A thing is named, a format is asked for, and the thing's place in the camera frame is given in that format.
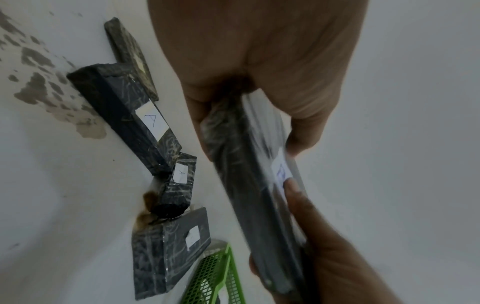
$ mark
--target hand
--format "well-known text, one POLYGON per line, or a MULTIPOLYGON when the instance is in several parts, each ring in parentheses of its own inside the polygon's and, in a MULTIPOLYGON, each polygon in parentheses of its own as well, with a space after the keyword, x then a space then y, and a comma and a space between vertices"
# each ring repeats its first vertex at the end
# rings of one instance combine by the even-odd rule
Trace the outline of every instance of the hand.
MULTIPOLYGON (((320 215, 293 179, 285 182, 288 207, 313 249, 313 266, 322 304, 400 304, 400 300, 360 256, 320 215)), ((257 275, 250 257, 250 268, 257 275)), ((289 303, 280 296, 275 301, 289 303)))
POLYGON ((291 156, 320 140, 337 105, 368 0, 149 0, 193 125, 225 83, 245 78, 292 117, 291 156))

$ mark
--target wrapped package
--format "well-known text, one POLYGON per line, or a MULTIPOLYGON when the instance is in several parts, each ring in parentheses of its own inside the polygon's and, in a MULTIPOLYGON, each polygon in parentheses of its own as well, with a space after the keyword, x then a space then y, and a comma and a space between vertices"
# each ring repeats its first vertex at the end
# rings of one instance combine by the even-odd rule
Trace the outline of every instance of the wrapped package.
POLYGON ((151 190, 143 195, 148 211, 160 218, 176 218, 190 207, 197 157, 180 153, 172 174, 155 177, 151 190))
POLYGON ((182 146, 130 64, 97 64, 67 75, 153 175, 172 172, 182 146))
POLYGON ((139 217, 132 235, 136 300, 172 290, 212 241, 205 208, 163 222, 153 217, 139 217))
POLYGON ((295 161, 285 153, 280 112, 262 91, 242 94, 238 88, 212 105, 201 130, 263 284, 293 302, 314 302, 305 238, 288 210, 283 186, 293 177, 305 188, 295 161))
POLYGON ((118 61, 130 63, 134 66, 140 82, 146 89, 150 99, 157 101, 159 96, 150 74, 149 66, 136 39, 117 17, 105 22, 105 29, 112 41, 118 61))

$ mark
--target fingernail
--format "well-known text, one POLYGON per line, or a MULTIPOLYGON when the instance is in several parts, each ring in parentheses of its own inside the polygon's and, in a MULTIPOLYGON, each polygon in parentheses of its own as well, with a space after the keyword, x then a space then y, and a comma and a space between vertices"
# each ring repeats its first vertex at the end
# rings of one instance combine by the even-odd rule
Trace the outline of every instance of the fingernail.
POLYGON ((291 192, 301 192, 302 190, 300 189, 299 184, 293 179, 289 178, 285 181, 283 184, 284 188, 286 191, 291 191, 291 192))

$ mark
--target small wrapped package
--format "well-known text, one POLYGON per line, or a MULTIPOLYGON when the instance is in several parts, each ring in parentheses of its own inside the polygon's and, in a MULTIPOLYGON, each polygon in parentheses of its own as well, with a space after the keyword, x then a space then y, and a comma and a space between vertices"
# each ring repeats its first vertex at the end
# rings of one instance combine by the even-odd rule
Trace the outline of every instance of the small wrapped package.
POLYGON ((120 20, 115 17, 105 23, 106 32, 113 44, 114 52, 119 62, 130 63, 134 66, 140 82, 152 101, 159 99, 157 90, 150 74, 145 56, 136 39, 124 27, 120 20))
POLYGON ((174 220, 153 218, 139 216, 132 235, 137 300, 172 290, 212 241, 205 208, 174 220))
POLYGON ((284 182, 304 189, 285 152, 280 112, 258 90, 234 89, 212 105, 201 125, 204 142, 250 246, 265 287, 292 302, 317 302, 304 237, 287 207, 284 182))
POLYGON ((172 172, 182 146, 130 64, 97 64, 67 75, 152 175, 172 172))
POLYGON ((143 198, 148 211, 160 218, 176 218, 190 207, 197 157, 180 153, 172 174, 155 177, 143 198))

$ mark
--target green crate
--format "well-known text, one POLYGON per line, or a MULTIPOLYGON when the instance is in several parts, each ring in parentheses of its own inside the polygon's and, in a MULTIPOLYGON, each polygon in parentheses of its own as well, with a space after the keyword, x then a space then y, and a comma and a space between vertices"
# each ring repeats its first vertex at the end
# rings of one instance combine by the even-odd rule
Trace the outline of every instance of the green crate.
POLYGON ((229 304, 245 304, 242 285, 229 244, 225 249, 207 256, 200 262, 181 304, 217 304, 219 292, 225 286, 229 304))

